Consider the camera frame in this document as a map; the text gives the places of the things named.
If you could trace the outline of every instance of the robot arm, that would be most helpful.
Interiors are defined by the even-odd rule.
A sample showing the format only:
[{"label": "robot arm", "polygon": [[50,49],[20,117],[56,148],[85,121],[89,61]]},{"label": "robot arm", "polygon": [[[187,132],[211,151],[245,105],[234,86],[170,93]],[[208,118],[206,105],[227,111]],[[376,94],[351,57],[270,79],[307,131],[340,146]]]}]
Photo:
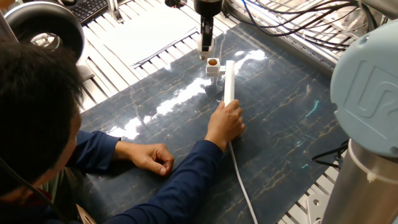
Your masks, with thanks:
[{"label": "robot arm", "polygon": [[221,12],[223,0],[194,0],[195,11],[200,15],[198,53],[206,60],[213,51],[213,17]]}]

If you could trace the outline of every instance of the sleeve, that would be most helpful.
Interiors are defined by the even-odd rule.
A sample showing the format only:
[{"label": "sleeve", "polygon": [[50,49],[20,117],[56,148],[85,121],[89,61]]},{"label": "sleeve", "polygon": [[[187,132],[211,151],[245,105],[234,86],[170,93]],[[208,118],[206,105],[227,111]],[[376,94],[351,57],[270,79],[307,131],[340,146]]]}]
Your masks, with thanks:
[{"label": "sleeve", "polygon": [[93,133],[79,131],[76,149],[67,166],[75,167],[83,172],[104,171],[111,162],[118,141],[120,138],[112,137],[101,131]]},{"label": "sleeve", "polygon": [[106,224],[188,223],[211,186],[222,156],[216,144],[197,142],[156,195]]}]

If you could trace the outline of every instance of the glossy table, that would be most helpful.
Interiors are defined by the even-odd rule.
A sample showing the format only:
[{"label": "glossy table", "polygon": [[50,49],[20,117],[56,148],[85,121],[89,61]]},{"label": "glossy table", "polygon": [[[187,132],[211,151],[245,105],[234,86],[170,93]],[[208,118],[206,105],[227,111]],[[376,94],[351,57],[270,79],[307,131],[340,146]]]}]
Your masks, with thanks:
[{"label": "glossy table", "polygon": [[[216,38],[215,57],[236,61],[235,97],[246,130],[233,143],[259,223],[275,223],[326,167],[315,154],[347,139],[333,115],[330,78],[245,24]],[[139,144],[165,143],[175,167],[203,139],[223,96],[223,77],[208,78],[195,51],[82,114],[85,131],[101,130]],[[130,163],[86,174],[79,199],[102,223],[145,202],[165,179]],[[193,223],[252,223],[227,153]]]}]

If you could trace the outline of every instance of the black cable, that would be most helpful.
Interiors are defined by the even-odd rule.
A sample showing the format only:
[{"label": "black cable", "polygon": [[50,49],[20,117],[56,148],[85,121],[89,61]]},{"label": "black cable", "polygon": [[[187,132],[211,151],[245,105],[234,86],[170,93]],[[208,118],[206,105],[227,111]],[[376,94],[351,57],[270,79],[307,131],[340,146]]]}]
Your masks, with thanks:
[{"label": "black cable", "polygon": [[[286,35],[294,34],[294,33],[298,32],[298,31],[300,31],[300,30],[302,30],[302,29],[305,29],[305,28],[308,27],[309,25],[313,24],[313,23],[316,22],[316,21],[319,21],[320,19],[324,18],[325,16],[331,14],[332,12],[334,12],[334,11],[336,11],[336,10],[338,10],[338,9],[341,9],[341,8],[343,8],[343,7],[346,7],[346,6],[353,6],[353,5],[354,5],[353,2],[348,2],[348,3],[341,4],[341,5],[339,5],[336,9],[330,9],[328,12],[322,14],[321,16],[318,16],[316,19],[314,19],[314,20],[312,20],[312,21],[306,23],[304,26],[301,26],[301,27],[299,27],[298,29],[291,30],[290,32],[287,32],[287,33],[284,33],[284,34],[270,34],[270,33],[268,33],[268,32],[265,32],[264,30],[262,30],[262,29],[261,29],[262,27],[258,26],[257,22],[255,22],[253,16],[251,15],[250,10],[249,10],[249,8],[248,8],[248,6],[247,6],[245,0],[242,0],[242,2],[243,2],[243,4],[244,4],[244,7],[246,8],[246,12],[249,14],[249,17],[250,17],[250,20],[252,21],[252,23],[253,23],[261,32],[263,32],[263,33],[265,33],[265,34],[267,34],[267,35],[269,35],[269,36],[271,36],[271,37],[283,37],[283,36],[286,36]],[[275,27],[279,27],[279,26],[285,25],[285,24],[288,23],[288,22],[291,22],[292,20],[294,20],[294,19],[297,18],[297,17],[298,17],[298,16],[295,16],[293,19],[290,19],[290,20],[288,20],[288,21],[286,21],[286,22],[284,22],[283,24],[280,24],[280,25],[278,25],[278,26],[264,26],[264,28],[275,28]]]},{"label": "black cable", "polygon": [[[280,36],[285,36],[285,35],[290,35],[290,34],[296,33],[297,31],[299,31],[299,30],[305,28],[306,26],[309,26],[310,24],[312,24],[312,23],[314,23],[314,22],[316,22],[316,21],[319,21],[321,18],[327,16],[328,14],[332,13],[332,12],[335,11],[335,10],[338,10],[338,9],[340,9],[340,8],[342,8],[342,7],[346,7],[346,6],[352,6],[353,4],[355,4],[354,2],[349,2],[349,3],[343,4],[343,6],[340,5],[339,7],[336,7],[336,8],[333,8],[333,9],[329,10],[327,13],[325,13],[324,15],[322,15],[322,17],[318,17],[318,18],[312,20],[311,22],[305,24],[304,26],[302,26],[302,27],[300,27],[300,28],[294,30],[294,29],[287,28],[287,27],[284,26],[284,25],[285,25],[286,23],[288,23],[288,22],[291,22],[291,21],[294,20],[295,18],[298,18],[298,16],[295,16],[295,17],[292,18],[291,20],[286,21],[286,22],[284,22],[283,24],[279,24],[279,25],[277,25],[277,26],[259,26],[259,25],[254,21],[254,19],[252,18],[252,15],[251,15],[251,13],[250,13],[250,11],[249,11],[249,9],[248,9],[246,3],[244,2],[244,0],[243,0],[243,3],[244,3],[244,5],[245,5],[246,12],[249,14],[249,17],[250,17],[251,20],[252,20],[252,23],[247,22],[247,21],[244,21],[244,20],[242,20],[242,19],[236,17],[233,13],[231,13],[231,12],[229,11],[228,8],[226,8],[226,9],[228,10],[229,14],[230,14],[231,16],[233,16],[235,19],[237,19],[237,20],[239,20],[239,21],[241,21],[241,22],[250,24],[250,25],[254,25],[254,26],[256,26],[258,29],[260,29],[260,28],[268,28],[268,27],[279,27],[279,26],[282,26],[282,27],[284,27],[284,28],[290,30],[290,32],[284,33],[284,34],[269,34],[269,33],[267,33],[267,32],[264,32],[262,29],[260,29],[261,32],[264,32],[264,33],[266,33],[267,35],[273,36],[273,37],[275,37],[275,36],[276,36],[276,37],[280,37]],[[337,48],[337,47],[325,46],[325,45],[323,45],[323,44],[316,43],[316,42],[314,42],[314,41],[312,41],[312,40],[308,40],[307,37],[304,37],[304,36],[302,36],[302,37],[303,37],[306,41],[308,41],[308,42],[311,42],[311,43],[313,43],[313,44],[315,44],[315,45],[319,45],[319,46],[321,46],[321,47],[325,47],[325,48],[328,48],[328,49],[331,49],[331,50],[339,50],[339,51],[344,51],[344,50],[346,50],[345,48]],[[330,45],[335,45],[335,46],[341,46],[341,47],[348,47],[348,46],[349,46],[349,45],[346,45],[346,44],[337,44],[337,43],[333,43],[333,42],[328,42],[328,41],[321,40],[321,39],[318,39],[318,38],[315,38],[315,37],[310,37],[310,36],[308,36],[308,37],[311,38],[311,39],[314,39],[314,40],[323,42],[323,43],[325,43],[325,44],[330,44]]]},{"label": "black cable", "polygon": [[[242,0],[242,2],[243,2],[243,4],[244,4],[244,7],[246,8],[246,12],[249,14],[249,17],[252,19],[250,10],[248,9],[248,7],[247,7],[247,5],[246,5],[245,0]],[[304,27],[313,24],[314,22],[316,22],[316,21],[318,21],[318,20],[324,18],[325,16],[327,16],[327,15],[331,14],[332,12],[337,11],[337,10],[343,8],[343,7],[353,6],[353,4],[355,4],[355,3],[353,3],[353,2],[347,2],[347,3],[344,3],[344,4],[340,4],[340,5],[338,5],[338,6],[334,6],[333,9],[329,9],[329,11],[326,12],[326,13],[324,13],[324,14],[322,14],[322,16],[318,16],[316,19],[314,19],[314,20],[312,20],[311,22],[305,24]],[[299,15],[296,15],[296,16],[294,16],[293,18],[288,19],[288,20],[286,20],[285,22],[283,22],[283,23],[281,23],[281,24],[279,24],[279,25],[275,25],[275,26],[261,26],[261,28],[277,28],[277,27],[286,25],[286,24],[288,24],[288,23],[294,21],[295,19],[299,18],[300,16],[304,15],[305,13],[300,13]]]},{"label": "black cable", "polygon": [[368,20],[368,32],[371,32],[375,29],[378,28],[377,22],[374,19],[374,16],[372,15],[371,11],[367,7],[367,5],[363,4],[361,5],[363,11],[365,12],[366,19]]},{"label": "black cable", "polygon": [[339,50],[339,51],[345,51],[345,50],[347,50],[347,49],[345,49],[345,48],[329,47],[329,46],[326,46],[326,45],[323,45],[323,44],[319,44],[319,43],[316,43],[315,41],[308,40],[308,39],[304,39],[304,40],[305,40],[305,41],[308,41],[308,42],[310,42],[310,43],[312,43],[312,44],[315,44],[315,45],[317,45],[317,46],[324,47],[324,48],[327,48],[327,49],[330,49],[330,50]]},{"label": "black cable", "polygon": [[[346,2],[354,2],[354,1],[352,1],[352,0],[343,0],[343,1],[346,1]],[[259,0],[256,0],[256,2],[257,2],[258,5],[260,5],[263,9],[268,10],[268,11],[273,12],[273,13],[278,13],[278,14],[301,14],[301,13],[307,13],[307,12],[317,12],[317,11],[322,11],[322,10],[327,10],[327,9],[333,9],[333,8],[336,7],[336,6],[327,6],[327,7],[318,8],[318,9],[317,9],[316,7],[324,6],[324,5],[326,5],[326,4],[330,4],[330,3],[333,3],[333,2],[342,2],[342,1],[340,1],[340,0],[331,0],[331,1],[327,1],[327,2],[323,2],[323,3],[321,3],[321,4],[318,4],[318,5],[314,6],[315,8],[312,7],[312,8],[310,8],[310,9],[307,9],[307,10],[304,10],[304,11],[295,11],[295,12],[284,12],[284,11],[274,10],[274,9],[271,9],[271,8],[267,7],[267,6],[264,5],[262,2],[259,2]]]},{"label": "black cable", "polygon": [[67,219],[63,216],[61,211],[42,193],[39,192],[37,189],[35,189],[30,183],[28,183],[26,180],[24,180],[22,177],[20,177],[11,167],[9,167],[6,162],[4,162],[3,159],[0,158],[0,166],[16,181],[18,181],[20,184],[23,186],[27,187],[29,190],[31,190],[33,193],[35,193],[39,198],[43,200],[57,215],[58,218],[64,222],[64,224],[67,224]]},{"label": "black cable", "polygon": [[337,155],[335,156],[335,160],[339,162],[339,160],[341,159],[341,154],[345,150],[347,150],[347,148],[348,148],[348,141],[349,140],[344,141],[343,143],[341,143],[341,146],[337,147],[336,149],[332,149],[330,151],[327,151],[327,152],[324,152],[324,153],[321,153],[319,155],[316,155],[316,156],[312,157],[311,161],[316,162],[318,164],[323,164],[323,165],[335,167],[335,168],[341,168],[341,166],[339,166],[339,165],[336,165],[336,164],[333,164],[333,163],[330,163],[330,162],[320,161],[318,159],[321,158],[321,157],[324,157],[324,156],[331,155],[333,153],[337,153]]}]

